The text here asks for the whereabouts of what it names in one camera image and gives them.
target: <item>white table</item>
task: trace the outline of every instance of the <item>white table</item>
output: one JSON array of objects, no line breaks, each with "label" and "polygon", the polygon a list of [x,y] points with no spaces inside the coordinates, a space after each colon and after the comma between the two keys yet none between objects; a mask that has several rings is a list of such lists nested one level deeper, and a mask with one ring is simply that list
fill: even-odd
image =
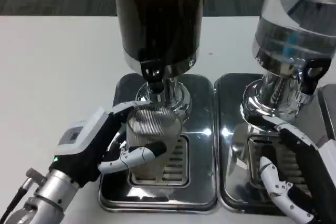
[{"label": "white table", "polygon": [[[190,73],[211,82],[228,72],[262,73],[251,54],[257,23],[257,17],[204,18],[199,61]],[[46,173],[66,127],[97,106],[107,108],[117,82],[132,70],[123,60],[115,17],[0,17],[0,54],[3,212],[25,171]],[[321,84],[336,80],[335,69],[334,62]],[[99,207],[97,189],[97,183],[87,184],[63,223],[291,223],[224,208],[211,215],[113,214]]]}]

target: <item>stainless steel tray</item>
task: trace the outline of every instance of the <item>stainless steel tray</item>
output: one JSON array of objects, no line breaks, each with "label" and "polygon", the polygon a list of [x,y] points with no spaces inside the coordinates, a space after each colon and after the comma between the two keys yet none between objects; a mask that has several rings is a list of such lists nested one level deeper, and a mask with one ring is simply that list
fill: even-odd
[{"label": "stainless steel tray", "polygon": [[240,143],[236,147],[240,150],[232,149],[233,135],[239,125],[245,123],[240,113],[244,90],[261,77],[260,74],[229,73],[215,82],[217,194],[219,201],[234,212],[281,215],[267,192],[251,183],[247,132],[238,136]]},{"label": "stainless steel tray", "polygon": [[[141,184],[132,179],[128,171],[105,175],[99,190],[99,203],[103,209],[205,214],[215,209],[213,86],[205,77],[194,74],[183,74],[179,81],[186,86],[192,99],[191,114],[182,130],[182,136],[187,140],[187,180],[179,185],[177,181],[163,185],[142,181]],[[144,80],[138,74],[124,76],[117,85],[114,104],[134,100],[143,84]]]}]

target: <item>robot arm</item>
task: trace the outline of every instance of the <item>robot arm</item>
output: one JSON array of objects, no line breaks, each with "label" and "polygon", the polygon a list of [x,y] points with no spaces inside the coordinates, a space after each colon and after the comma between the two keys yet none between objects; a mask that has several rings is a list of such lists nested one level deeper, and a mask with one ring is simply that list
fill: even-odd
[{"label": "robot arm", "polygon": [[136,106],[148,102],[125,102],[105,111],[99,108],[88,122],[69,128],[62,136],[46,176],[30,169],[0,220],[3,224],[33,183],[39,185],[24,207],[13,213],[7,224],[58,224],[79,188],[96,181],[100,174],[115,173],[151,161],[166,152],[163,142],[136,146],[120,153],[121,137],[113,138]]},{"label": "robot arm", "polygon": [[[298,188],[286,183],[281,184],[281,189],[284,190],[279,194],[280,197],[272,194],[278,193],[274,191],[277,183],[286,181],[276,167],[275,154],[263,152],[260,159],[261,178],[275,205],[297,223],[314,222],[317,219],[322,220],[323,223],[336,223],[336,141],[329,140],[318,148],[299,129],[276,116],[250,116],[248,121],[257,126],[267,125],[269,129],[279,133],[281,141],[295,153],[299,168],[311,192],[311,200],[302,200],[305,194],[298,193],[300,191]],[[308,201],[312,202],[309,204],[310,209],[304,206]]]}]

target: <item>drip tray grate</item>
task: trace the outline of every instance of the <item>drip tray grate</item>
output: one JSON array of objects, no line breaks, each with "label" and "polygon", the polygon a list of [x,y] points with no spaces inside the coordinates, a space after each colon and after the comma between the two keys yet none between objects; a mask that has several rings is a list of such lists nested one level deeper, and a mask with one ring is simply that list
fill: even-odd
[{"label": "drip tray grate", "polygon": [[295,153],[287,149],[279,137],[273,135],[252,135],[248,139],[251,184],[256,188],[264,189],[259,171],[261,148],[264,145],[272,145],[276,149],[278,168],[285,175],[287,182],[295,184],[306,194],[310,194],[296,162]]},{"label": "drip tray grate", "polygon": [[129,183],[132,186],[169,186],[184,187],[189,181],[188,140],[180,136],[175,150],[166,165],[162,178],[138,179],[129,173]]}]

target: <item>black lever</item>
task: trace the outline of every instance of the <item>black lever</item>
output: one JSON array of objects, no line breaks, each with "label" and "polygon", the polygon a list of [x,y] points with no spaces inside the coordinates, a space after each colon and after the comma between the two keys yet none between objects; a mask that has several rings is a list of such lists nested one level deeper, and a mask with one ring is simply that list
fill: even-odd
[{"label": "black lever", "polygon": [[330,65],[330,58],[309,60],[302,71],[301,92],[307,95],[314,94],[319,80],[325,75],[325,73],[327,73]]},{"label": "black lever", "polygon": [[161,93],[164,89],[162,82],[165,70],[163,59],[147,60],[140,63],[143,78],[148,82],[154,93]]}]

